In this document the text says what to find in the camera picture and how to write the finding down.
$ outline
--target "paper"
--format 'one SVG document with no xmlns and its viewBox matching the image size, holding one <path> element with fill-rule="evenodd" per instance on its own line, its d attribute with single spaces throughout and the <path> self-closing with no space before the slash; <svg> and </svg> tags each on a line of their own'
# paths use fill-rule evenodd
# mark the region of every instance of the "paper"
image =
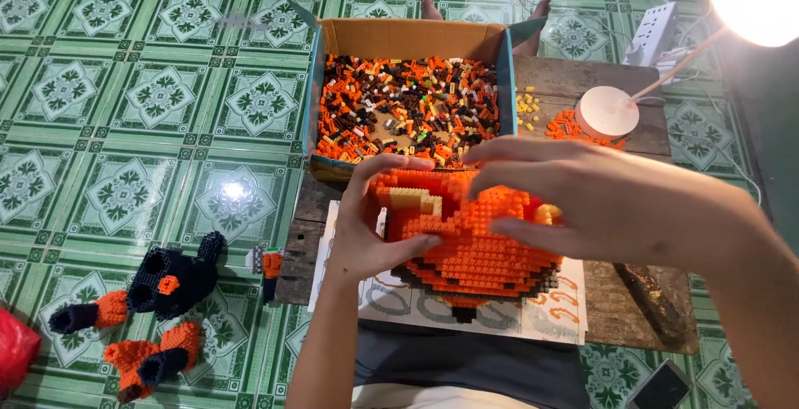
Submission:
<svg viewBox="0 0 799 409">
<path fill-rule="evenodd" d="M 319 241 L 308 311 L 313 312 L 325 277 L 325 262 L 335 235 L 339 202 L 331 201 L 325 235 Z M 385 209 L 376 231 L 382 235 Z M 441 327 L 468 332 L 509 335 L 531 340 L 583 345 L 588 330 L 583 261 L 563 258 L 557 289 L 536 299 L 516 302 L 489 302 L 477 310 L 471 323 L 458 323 L 450 308 L 419 289 L 410 289 L 399 278 L 385 271 L 361 281 L 358 291 L 358 317 L 426 327 Z"/>
</svg>

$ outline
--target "bare foot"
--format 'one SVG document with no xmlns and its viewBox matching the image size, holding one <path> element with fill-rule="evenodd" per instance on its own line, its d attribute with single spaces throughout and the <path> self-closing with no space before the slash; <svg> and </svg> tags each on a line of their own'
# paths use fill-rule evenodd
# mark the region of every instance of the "bare foot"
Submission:
<svg viewBox="0 0 799 409">
<path fill-rule="evenodd" d="M 422 19 L 444 20 L 441 13 L 435 8 L 433 0 L 422 0 Z"/>
<path fill-rule="evenodd" d="M 535 6 L 535 11 L 530 15 L 530 17 L 527 18 L 527 20 L 535 19 L 536 17 L 548 16 L 550 11 L 550 1 L 551 0 L 539 1 L 538 5 Z M 520 45 L 517 45 L 516 47 L 513 47 L 513 54 L 524 55 L 525 57 L 535 57 L 538 55 L 538 44 L 540 42 L 541 28 L 539 28 L 537 32 L 533 33 L 533 36 L 530 36 L 528 40 L 524 41 Z"/>
</svg>

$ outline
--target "left hand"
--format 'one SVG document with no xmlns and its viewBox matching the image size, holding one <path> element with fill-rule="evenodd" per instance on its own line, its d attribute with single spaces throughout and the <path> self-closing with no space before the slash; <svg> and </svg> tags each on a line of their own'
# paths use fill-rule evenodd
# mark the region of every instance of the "left hand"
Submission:
<svg viewBox="0 0 799 409">
<path fill-rule="evenodd" d="M 339 205 L 333 250 L 325 282 L 356 284 L 421 255 L 441 243 L 436 235 L 417 235 L 388 243 L 375 232 L 380 205 L 368 194 L 369 180 L 386 169 L 431 170 L 432 161 L 413 156 L 381 153 L 358 164 Z"/>
</svg>

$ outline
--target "hand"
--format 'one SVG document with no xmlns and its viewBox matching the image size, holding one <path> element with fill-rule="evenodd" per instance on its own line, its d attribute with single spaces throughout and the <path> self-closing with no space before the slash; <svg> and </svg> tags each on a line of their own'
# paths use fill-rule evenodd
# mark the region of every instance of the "hand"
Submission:
<svg viewBox="0 0 799 409">
<path fill-rule="evenodd" d="M 433 166 L 434 163 L 426 159 L 382 153 L 355 167 L 339 205 L 325 282 L 357 283 L 441 243 L 436 235 L 417 235 L 392 243 L 381 239 L 375 232 L 380 205 L 367 192 L 369 180 L 386 169 L 431 170 Z"/>
<path fill-rule="evenodd" d="M 504 136 L 472 148 L 464 162 L 483 166 L 471 183 L 472 199 L 504 185 L 563 210 L 563 227 L 502 219 L 492 231 L 581 260 L 703 273 L 732 266 L 726 260 L 744 242 L 772 236 L 746 191 L 614 149 Z"/>
</svg>

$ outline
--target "lamp arm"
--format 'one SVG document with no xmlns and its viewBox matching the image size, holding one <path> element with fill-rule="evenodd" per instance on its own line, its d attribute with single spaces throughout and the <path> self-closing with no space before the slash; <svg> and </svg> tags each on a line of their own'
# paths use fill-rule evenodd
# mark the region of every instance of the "lamp arm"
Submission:
<svg viewBox="0 0 799 409">
<path fill-rule="evenodd" d="M 660 86 L 661 84 L 663 84 L 663 82 L 665 82 L 669 78 L 674 77 L 675 75 L 677 75 L 677 72 L 680 72 L 680 69 L 685 67 L 691 61 L 693 61 L 694 58 L 696 58 L 699 55 L 699 53 L 702 52 L 702 50 L 705 50 L 707 47 L 710 47 L 710 45 L 712 45 L 714 42 L 716 42 L 716 40 L 718 40 L 718 38 L 720 38 L 720 37 L 724 36 L 725 34 L 727 34 L 727 32 L 729 30 L 730 30 L 730 28 L 727 27 L 726 25 L 723 26 L 722 28 L 720 28 L 712 36 L 710 36 L 706 40 L 702 41 L 702 43 L 700 45 L 696 46 L 696 48 L 694 48 L 693 52 L 689 53 L 687 57 L 685 57 L 682 61 L 680 61 L 680 64 L 677 64 L 676 66 L 674 66 L 673 69 L 671 69 L 668 73 L 666 73 L 658 81 L 655 81 L 653 84 L 650 84 L 649 86 L 645 87 L 643 90 L 641 90 L 640 92 L 638 92 L 634 96 L 628 98 L 627 101 L 630 102 L 630 103 L 634 103 L 635 100 L 637 100 L 641 96 L 645 95 L 647 92 L 651 91 L 655 87 Z"/>
</svg>

